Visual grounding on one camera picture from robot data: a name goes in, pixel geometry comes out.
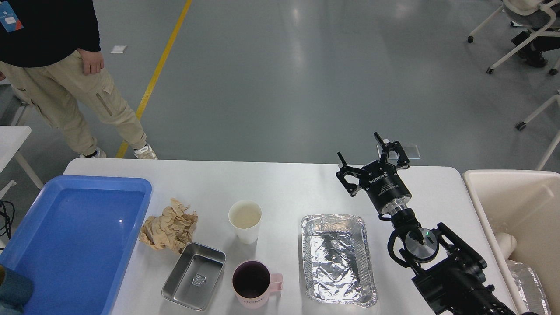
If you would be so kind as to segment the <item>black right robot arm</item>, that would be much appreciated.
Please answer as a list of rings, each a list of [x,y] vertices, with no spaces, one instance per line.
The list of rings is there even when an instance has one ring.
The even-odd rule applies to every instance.
[[[398,170],[410,160],[398,141],[384,141],[377,160],[351,167],[342,154],[336,177],[350,196],[365,191],[380,220],[389,221],[393,232],[387,243],[390,258],[414,272],[412,282],[430,309],[440,315],[511,315],[512,309],[494,295],[494,285],[485,285],[485,259],[444,223],[422,227],[412,208],[412,194]]]

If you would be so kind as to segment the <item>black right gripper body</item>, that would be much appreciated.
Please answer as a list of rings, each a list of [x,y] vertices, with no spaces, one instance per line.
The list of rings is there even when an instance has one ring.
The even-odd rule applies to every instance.
[[[397,174],[395,165],[375,160],[362,170],[366,174],[360,179],[360,187],[366,191],[378,214],[394,215],[407,208],[412,194]]]

